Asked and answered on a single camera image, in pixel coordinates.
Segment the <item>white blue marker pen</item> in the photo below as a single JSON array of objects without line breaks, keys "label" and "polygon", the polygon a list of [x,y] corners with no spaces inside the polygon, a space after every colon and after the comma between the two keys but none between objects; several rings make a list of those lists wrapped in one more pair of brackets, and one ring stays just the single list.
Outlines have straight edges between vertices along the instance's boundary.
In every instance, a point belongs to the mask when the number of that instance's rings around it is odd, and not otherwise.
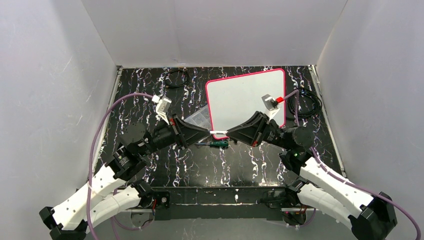
[{"label": "white blue marker pen", "polygon": [[227,134],[227,131],[215,131],[215,130],[212,130],[209,133],[211,135],[226,135]]}]

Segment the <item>pink framed whiteboard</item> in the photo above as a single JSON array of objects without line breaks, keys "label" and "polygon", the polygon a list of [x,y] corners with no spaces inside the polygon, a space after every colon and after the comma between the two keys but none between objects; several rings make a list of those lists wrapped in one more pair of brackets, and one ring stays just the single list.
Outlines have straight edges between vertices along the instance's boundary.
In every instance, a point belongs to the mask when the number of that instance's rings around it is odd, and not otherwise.
[{"label": "pink framed whiteboard", "polygon": [[286,95],[286,75],[282,68],[210,80],[205,84],[213,131],[227,131],[247,121],[256,111],[265,113],[262,100]]}]

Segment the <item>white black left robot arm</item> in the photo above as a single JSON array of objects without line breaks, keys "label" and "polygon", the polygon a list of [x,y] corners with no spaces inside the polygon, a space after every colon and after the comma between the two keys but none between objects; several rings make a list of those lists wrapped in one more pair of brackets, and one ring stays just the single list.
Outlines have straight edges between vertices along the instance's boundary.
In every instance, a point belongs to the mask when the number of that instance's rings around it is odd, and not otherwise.
[{"label": "white black left robot arm", "polygon": [[53,240],[83,240],[94,227],[141,202],[154,203],[154,191],[144,180],[126,184],[146,167],[143,159],[161,149],[176,145],[184,150],[208,137],[208,129],[187,123],[177,115],[161,120],[153,132],[141,122],[133,122],[119,135],[119,144],[110,162],[105,163],[83,187],[54,207],[46,206],[39,215]]}]

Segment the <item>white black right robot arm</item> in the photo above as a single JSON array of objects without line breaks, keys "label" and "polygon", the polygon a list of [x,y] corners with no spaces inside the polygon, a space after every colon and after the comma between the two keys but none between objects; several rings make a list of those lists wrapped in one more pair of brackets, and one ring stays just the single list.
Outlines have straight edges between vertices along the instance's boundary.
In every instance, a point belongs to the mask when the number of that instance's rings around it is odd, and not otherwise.
[{"label": "white black right robot arm", "polygon": [[319,160],[311,148],[314,135],[306,127],[280,128],[273,119],[256,111],[226,135],[252,147],[266,142],[284,149],[279,154],[282,164],[299,177],[297,184],[287,188],[294,199],[344,224],[358,240],[384,240],[398,224],[387,194],[357,189]]}]

